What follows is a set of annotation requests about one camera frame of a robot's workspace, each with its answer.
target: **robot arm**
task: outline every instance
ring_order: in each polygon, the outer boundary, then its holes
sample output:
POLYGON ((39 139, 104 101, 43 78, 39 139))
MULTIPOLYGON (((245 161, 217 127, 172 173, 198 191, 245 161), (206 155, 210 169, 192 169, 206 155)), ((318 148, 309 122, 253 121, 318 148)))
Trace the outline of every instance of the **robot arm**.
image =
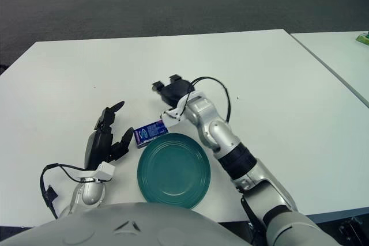
POLYGON ((300 214, 288 191, 233 134, 228 123, 218 114, 213 103, 202 93, 191 88, 189 95, 179 87, 191 85, 179 76, 171 77, 164 86, 157 82, 154 89, 162 99, 177 106, 164 111, 161 118, 167 127, 188 119, 196 126, 201 142, 211 148, 214 157, 231 177, 242 194, 241 203, 251 223, 266 235, 269 245, 338 245, 305 215, 300 214))

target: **black cable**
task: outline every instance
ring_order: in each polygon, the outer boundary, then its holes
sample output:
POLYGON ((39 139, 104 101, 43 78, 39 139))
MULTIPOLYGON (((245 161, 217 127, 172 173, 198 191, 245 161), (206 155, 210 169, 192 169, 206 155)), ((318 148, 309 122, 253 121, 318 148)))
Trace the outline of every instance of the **black cable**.
POLYGON ((186 102, 184 102, 185 105, 184 105, 183 110, 180 113, 179 117, 181 117, 183 115, 183 113, 185 112, 186 105, 187 105, 187 102, 188 102, 189 97, 190 97, 191 88, 194 87, 200 81, 205 80, 205 79, 214 80, 214 81, 218 82, 223 87, 223 89, 225 91, 225 94, 227 95, 227 101, 228 101, 227 117, 226 117, 225 121, 227 123, 229 123, 229 119, 231 117, 231 100, 229 99, 228 89, 225 87, 225 85, 221 81, 219 81, 219 80, 217 80, 213 77, 208 77, 208 76, 198 77, 190 83, 189 88, 187 90, 187 99, 186 99, 186 102))
MULTIPOLYGON (((55 167, 60 167, 64 173, 74 182, 76 183, 94 183, 95 180, 90 180, 90 181, 79 181, 79 180, 76 180, 75 178, 73 178, 67 170, 65 170, 64 167, 67 167, 67 168, 71 168, 71 169, 75 169, 75 170, 79 170, 79 171, 87 171, 88 169, 85 169, 85 168, 80 168, 80 167, 76 167, 76 166, 73 166, 73 165, 69 165, 69 164, 48 164, 45 166, 45 168, 42 170, 42 173, 40 175, 40 189, 41 189, 41 194, 42 194, 42 198, 44 199, 45 203, 46 203, 46 206, 51 210, 51 213, 53 214, 53 216, 55 217, 55 219, 58 219, 58 216, 57 216, 57 213, 55 212, 55 209, 54 209, 54 206, 52 204, 52 201, 54 199, 50 199, 49 198, 49 193, 48 191, 45 189, 45 183, 44 183, 44 174, 46 171, 48 171, 49 169, 52 169, 52 168, 55 168, 55 167)), ((102 183, 105 183, 105 182, 108 182, 110 180, 99 180, 100 182, 102 183)))

